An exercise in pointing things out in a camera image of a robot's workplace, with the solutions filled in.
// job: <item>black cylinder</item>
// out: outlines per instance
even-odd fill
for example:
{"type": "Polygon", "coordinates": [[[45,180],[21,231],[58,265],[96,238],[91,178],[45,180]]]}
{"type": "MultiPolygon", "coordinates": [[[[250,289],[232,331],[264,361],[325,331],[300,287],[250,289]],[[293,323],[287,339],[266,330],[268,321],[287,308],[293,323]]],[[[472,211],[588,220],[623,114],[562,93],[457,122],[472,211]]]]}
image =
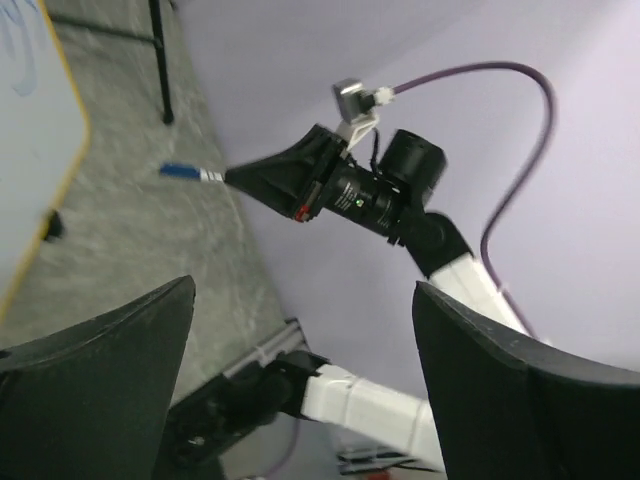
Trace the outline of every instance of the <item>black cylinder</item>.
{"type": "Polygon", "coordinates": [[[442,149],[414,133],[398,130],[384,152],[378,170],[400,189],[403,196],[420,199],[424,206],[446,166],[442,149]]]}
{"type": "Polygon", "coordinates": [[[390,183],[362,167],[336,169],[324,207],[380,235],[388,236],[400,216],[402,202],[390,183]]]}

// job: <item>marker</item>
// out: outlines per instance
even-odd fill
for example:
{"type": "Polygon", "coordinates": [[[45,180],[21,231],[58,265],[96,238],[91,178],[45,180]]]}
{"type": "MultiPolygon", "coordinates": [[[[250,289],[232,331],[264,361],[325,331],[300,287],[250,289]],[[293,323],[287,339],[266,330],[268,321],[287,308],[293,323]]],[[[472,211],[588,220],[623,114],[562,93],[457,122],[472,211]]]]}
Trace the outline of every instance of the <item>marker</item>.
{"type": "Polygon", "coordinates": [[[224,182],[224,177],[219,172],[212,172],[204,168],[179,163],[165,163],[160,167],[160,175],[197,180],[199,182],[224,182]]]}

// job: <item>whiteboard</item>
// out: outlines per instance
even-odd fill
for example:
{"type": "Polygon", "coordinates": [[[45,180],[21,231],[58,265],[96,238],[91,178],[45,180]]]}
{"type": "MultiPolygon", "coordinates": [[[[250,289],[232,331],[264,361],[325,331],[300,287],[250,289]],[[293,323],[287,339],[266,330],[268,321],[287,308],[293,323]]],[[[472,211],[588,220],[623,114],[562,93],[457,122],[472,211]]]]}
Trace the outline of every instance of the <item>whiteboard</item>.
{"type": "Polygon", "coordinates": [[[0,319],[89,144],[86,111],[41,0],[0,0],[0,319]]]}

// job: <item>white wall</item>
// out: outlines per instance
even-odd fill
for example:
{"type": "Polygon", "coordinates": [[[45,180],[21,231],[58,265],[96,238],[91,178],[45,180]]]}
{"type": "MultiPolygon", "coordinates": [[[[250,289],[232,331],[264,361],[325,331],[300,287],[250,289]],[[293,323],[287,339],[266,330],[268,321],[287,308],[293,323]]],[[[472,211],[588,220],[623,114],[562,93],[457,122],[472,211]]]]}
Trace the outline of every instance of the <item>white wall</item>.
{"type": "MultiPolygon", "coordinates": [[[[491,251],[541,336],[640,367],[640,3],[194,1],[183,16],[232,165],[289,146],[315,122],[336,125],[330,86],[345,77],[396,85],[491,59],[544,71],[558,90],[559,131],[491,251]]],[[[525,77],[493,72],[406,95],[381,110],[383,136],[406,128],[445,150],[449,168],[431,207],[477,248],[535,140],[540,94],[525,77]]],[[[298,225],[245,205],[284,307],[311,347],[424,396],[410,316],[419,274],[406,252],[329,212],[298,225]]]]}

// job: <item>wooden edge of board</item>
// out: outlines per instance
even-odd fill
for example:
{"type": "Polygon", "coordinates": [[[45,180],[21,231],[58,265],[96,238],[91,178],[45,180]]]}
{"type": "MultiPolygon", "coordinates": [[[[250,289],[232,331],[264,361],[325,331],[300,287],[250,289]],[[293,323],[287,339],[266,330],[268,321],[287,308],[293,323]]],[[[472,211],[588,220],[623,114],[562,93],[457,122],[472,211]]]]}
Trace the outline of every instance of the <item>wooden edge of board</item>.
{"type": "MultiPolygon", "coordinates": [[[[76,155],[73,159],[73,162],[71,163],[71,166],[67,170],[64,178],[62,179],[62,182],[60,182],[60,185],[56,189],[53,200],[49,205],[49,210],[57,210],[60,208],[60,206],[62,206],[64,197],[67,195],[67,192],[71,187],[71,182],[73,181],[76,174],[78,173],[78,169],[80,168],[82,161],[85,159],[89,151],[89,146],[91,144],[91,122],[89,120],[87,109],[84,105],[84,102],[82,101],[82,97],[80,96],[80,91],[78,90],[78,86],[76,85],[76,82],[73,79],[73,75],[71,74],[71,68],[69,67],[67,58],[65,57],[64,50],[62,48],[62,43],[60,42],[58,35],[56,35],[55,29],[53,28],[53,23],[51,22],[51,19],[49,18],[49,14],[47,13],[47,8],[44,4],[44,0],[37,0],[37,1],[38,1],[38,5],[40,6],[40,10],[42,12],[45,25],[49,30],[51,41],[54,47],[56,48],[56,50],[58,51],[58,56],[60,57],[60,61],[62,62],[62,67],[64,68],[64,71],[67,75],[67,78],[69,80],[69,85],[71,86],[73,95],[76,97],[78,108],[80,109],[80,113],[82,115],[82,118],[84,119],[84,134],[83,134],[82,144],[80,145],[80,148],[76,152],[76,155]]],[[[20,285],[24,280],[24,277],[27,275],[29,268],[33,264],[33,261],[35,260],[36,255],[38,254],[38,249],[40,248],[40,245],[42,243],[42,240],[48,228],[47,217],[48,215],[43,215],[38,231],[29,242],[29,245],[26,251],[22,254],[22,257],[18,262],[18,266],[13,275],[13,278],[9,283],[9,288],[7,289],[4,297],[0,298],[0,323],[2,323],[4,318],[6,317],[7,312],[11,307],[11,303],[13,302],[13,299],[18,293],[20,285]]]]}

